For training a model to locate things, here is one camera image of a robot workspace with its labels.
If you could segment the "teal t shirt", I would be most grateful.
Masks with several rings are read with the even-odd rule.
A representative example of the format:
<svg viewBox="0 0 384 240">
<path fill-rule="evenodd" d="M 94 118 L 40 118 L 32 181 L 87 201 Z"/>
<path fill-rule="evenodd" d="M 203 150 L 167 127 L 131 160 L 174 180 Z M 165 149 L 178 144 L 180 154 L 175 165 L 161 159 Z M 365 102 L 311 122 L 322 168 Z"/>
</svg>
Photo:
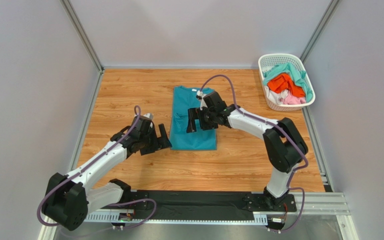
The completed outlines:
<svg viewBox="0 0 384 240">
<path fill-rule="evenodd" d="M 176 86 L 173 89 L 172 117 L 169 141 L 176 151 L 214 151 L 217 149 L 216 131 L 202 130 L 196 122 L 196 131 L 187 133 L 188 110 L 200 107 L 198 88 Z"/>
</svg>

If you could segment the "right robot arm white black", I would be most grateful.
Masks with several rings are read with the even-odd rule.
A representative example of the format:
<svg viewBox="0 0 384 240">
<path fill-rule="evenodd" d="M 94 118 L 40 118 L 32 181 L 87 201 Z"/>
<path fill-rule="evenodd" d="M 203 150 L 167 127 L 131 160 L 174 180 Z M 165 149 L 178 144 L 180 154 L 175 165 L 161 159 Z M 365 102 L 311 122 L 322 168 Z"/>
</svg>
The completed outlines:
<svg viewBox="0 0 384 240">
<path fill-rule="evenodd" d="M 200 106 L 188 109 L 186 132 L 215 130 L 219 126 L 244 131 L 264 141 L 272 165 L 271 177 L 263 193 L 275 204 L 289 192 L 294 171 L 308 153 L 308 147 L 294 122 L 264 118 L 250 113 L 236 104 L 227 105 L 216 92 L 198 91 Z"/>
</svg>

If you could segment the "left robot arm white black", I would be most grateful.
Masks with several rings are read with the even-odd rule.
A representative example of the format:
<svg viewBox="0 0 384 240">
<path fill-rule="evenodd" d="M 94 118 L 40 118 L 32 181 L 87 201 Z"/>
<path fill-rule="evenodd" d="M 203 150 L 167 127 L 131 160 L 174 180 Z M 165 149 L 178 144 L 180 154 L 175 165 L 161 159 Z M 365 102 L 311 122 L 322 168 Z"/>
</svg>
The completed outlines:
<svg viewBox="0 0 384 240">
<path fill-rule="evenodd" d="M 66 174 L 55 173 L 48 181 L 37 218 L 45 226 L 77 229 L 87 215 L 121 202 L 129 191 L 118 179 L 103 187 L 94 185 L 116 165 L 135 153 L 142 156 L 171 148 L 164 124 L 155 125 L 151 114 L 136 115 L 131 125 L 115 133 L 95 156 Z"/>
</svg>

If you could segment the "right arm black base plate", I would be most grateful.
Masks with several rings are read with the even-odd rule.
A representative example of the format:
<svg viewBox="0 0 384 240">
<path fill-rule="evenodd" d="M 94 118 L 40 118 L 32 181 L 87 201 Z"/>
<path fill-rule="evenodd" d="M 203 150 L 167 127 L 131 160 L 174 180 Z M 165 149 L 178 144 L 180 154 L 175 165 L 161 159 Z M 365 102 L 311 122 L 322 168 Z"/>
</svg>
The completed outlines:
<svg viewBox="0 0 384 240">
<path fill-rule="evenodd" d="M 293 194 L 285 193 L 275 198 L 269 193 L 247 193 L 242 200 L 250 212 L 297 212 L 297 204 Z"/>
</svg>

